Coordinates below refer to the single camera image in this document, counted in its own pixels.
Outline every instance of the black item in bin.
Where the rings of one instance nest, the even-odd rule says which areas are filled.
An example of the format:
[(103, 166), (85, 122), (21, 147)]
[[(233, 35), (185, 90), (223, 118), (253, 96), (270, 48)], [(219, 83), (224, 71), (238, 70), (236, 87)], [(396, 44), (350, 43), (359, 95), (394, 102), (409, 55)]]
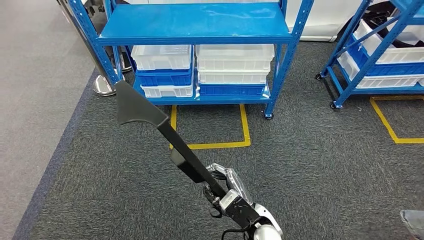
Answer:
[[(380, 25), (387, 22), (388, 14), (386, 12), (382, 13), (375, 13), (371, 12), (368, 14), (365, 14), (363, 17), (363, 20), (368, 24), (370, 28), (373, 30), (378, 28)], [(380, 37), (385, 38), (389, 34), (389, 30), (387, 27), (383, 28), (381, 31), (378, 32), (378, 35)], [(424, 47), (424, 42), (422, 40), (419, 40), (415, 45), (400, 41), (398, 39), (395, 39), (392, 43), (392, 45), (398, 49), (400, 48), (422, 48)]]

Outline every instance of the plastic storage bin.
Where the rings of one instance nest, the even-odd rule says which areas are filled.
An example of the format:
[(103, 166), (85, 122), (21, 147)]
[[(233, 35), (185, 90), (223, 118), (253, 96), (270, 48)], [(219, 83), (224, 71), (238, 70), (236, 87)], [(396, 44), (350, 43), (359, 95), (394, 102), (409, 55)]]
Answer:
[(192, 84), (193, 68), (189, 69), (158, 69), (141, 71), (137, 70), (135, 75), (140, 79), (143, 87), (155, 86), (189, 86)]
[(198, 79), (201, 84), (265, 84), (267, 75), (263, 71), (203, 71)]
[(193, 77), (191, 75), (191, 84), (188, 86), (142, 86), (139, 76), (135, 76), (134, 86), (140, 87), (144, 91), (146, 98), (177, 97), (190, 98), (193, 96)]
[(199, 84), (203, 96), (261, 96), (265, 84)]
[(189, 69), (191, 45), (135, 45), (131, 57), (138, 70)]
[[(417, 27), (416, 31), (421, 31), (422, 26)], [(367, 23), (361, 19), (357, 30), (353, 33), (356, 39), (360, 39), (366, 34), (370, 33), (373, 29), (367, 25)], [(382, 43), (382, 38), (378, 34), (374, 34), (364, 40), (363, 47), (366, 52), (371, 56), (377, 47)], [(424, 47), (404, 47), (396, 48), (390, 45), (388, 49), (383, 53), (377, 64), (395, 64), (395, 63), (418, 63), (424, 62)]]
[[(342, 72), (352, 81), (354, 77), (360, 71), (360, 68), (351, 57), (348, 52), (341, 54), (337, 58), (338, 63), (341, 66)], [(417, 84), (418, 81), (424, 80), (424, 74), (418, 75), (391, 75), (391, 76), (365, 76), (359, 84), (356, 86), (357, 89), (367, 88), (392, 88), (392, 87), (412, 87)]]
[(273, 44), (196, 45), (197, 69), (206, 71), (263, 71), (269, 73)]
[(129, 4), (149, 4), (149, 0), (126, 0)]
[[(347, 45), (354, 43), (357, 39), (351, 35)], [(350, 47), (347, 52), (355, 60), (359, 68), (362, 68), (370, 57), (364, 47), (357, 43)], [(416, 75), (424, 74), (424, 62), (375, 64), (367, 76), (390, 76), (390, 75)]]

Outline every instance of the yellow tape marking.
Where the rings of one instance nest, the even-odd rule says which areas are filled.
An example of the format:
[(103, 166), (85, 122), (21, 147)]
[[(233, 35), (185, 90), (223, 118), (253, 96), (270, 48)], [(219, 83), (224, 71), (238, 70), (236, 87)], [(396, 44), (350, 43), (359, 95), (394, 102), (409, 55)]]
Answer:
[(395, 144), (424, 144), (424, 138), (399, 138), (393, 128), (390, 126), (389, 121), (387, 121), (383, 112), (380, 110), (376, 101), (395, 101), (395, 100), (424, 100), (424, 96), (372, 96), (369, 98), (369, 102), (374, 108), (377, 115), (380, 117), (381, 122), (385, 126), (390, 135), (391, 139), (393, 139)]
[[(241, 126), (243, 128), (243, 141), (236, 142), (219, 142), (219, 143), (195, 143), (188, 144), (190, 149), (225, 149), (225, 148), (241, 148), (248, 147), (251, 145), (251, 135), (249, 133), (248, 118), (246, 115), (246, 109), (244, 104), (240, 104), (240, 115), (241, 115)], [(172, 106), (171, 111), (171, 126), (177, 130), (177, 106)]]

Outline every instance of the caster wheel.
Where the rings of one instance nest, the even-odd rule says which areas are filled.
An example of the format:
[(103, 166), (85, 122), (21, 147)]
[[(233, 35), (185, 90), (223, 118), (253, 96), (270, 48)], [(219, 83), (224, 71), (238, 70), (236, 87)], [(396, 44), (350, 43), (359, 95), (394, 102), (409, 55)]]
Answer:
[(269, 115), (267, 116), (267, 115), (265, 115), (265, 112), (262, 111), (262, 114), (263, 114), (263, 118), (265, 118), (266, 120), (271, 120), (274, 117), (274, 114), (273, 113), (271, 113), (271, 116), (269, 116)]
[(331, 102), (331, 103), (330, 103), (330, 108), (331, 108), (332, 110), (334, 110), (334, 111), (339, 111), (339, 110), (340, 110), (340, 108), (337, 108), (337, 107), (336, 107), (336, 105), (334, 104), (334, 102)]
[(318, 73), (317, 75), (315, 75), (315, 79), (318, 81), (321, 81), (321, 79), (323, 79), (323, 77), (321, 76), (321, 73)]

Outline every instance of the silver post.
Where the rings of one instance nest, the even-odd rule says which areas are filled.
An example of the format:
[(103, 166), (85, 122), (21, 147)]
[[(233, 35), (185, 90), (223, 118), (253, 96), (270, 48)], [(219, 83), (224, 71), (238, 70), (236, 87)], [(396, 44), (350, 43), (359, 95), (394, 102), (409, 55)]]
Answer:
[(90, 53), (91, 59), (95, 64), (95, 67), (100, 72), (100, 75), (97, 76), (96, 80), (93, 83), (93, 90), (101, 95), (101, 96), (111, 96), (116, 93), (116, 90), (114, 86), (110, 83), (110, 81), (107, 79), (107, 74), (105, 69), (103, 68), (102, 64), (100, 63), (99, 59), (97, 58), (96, 53), (94, 52), (92, 46), (87, 41), (87, 37), (84, 34), (84, 32), (80, 29), (80, 25), (78, 24), (78, 21), (75, 19), (74, 15), (71, 13), (71, 11), (68, 9), (68, 6), (65, 4), (64, 0), (59, 0), (60, 6), (62, 7), (62, 12), (64, 13), (65, 17), (68, 19), (70, 23), (74, 26), (76, 32), (79, 34), (80, 38), (85, 44), (85, 47), (87, 48), (88, 52)]

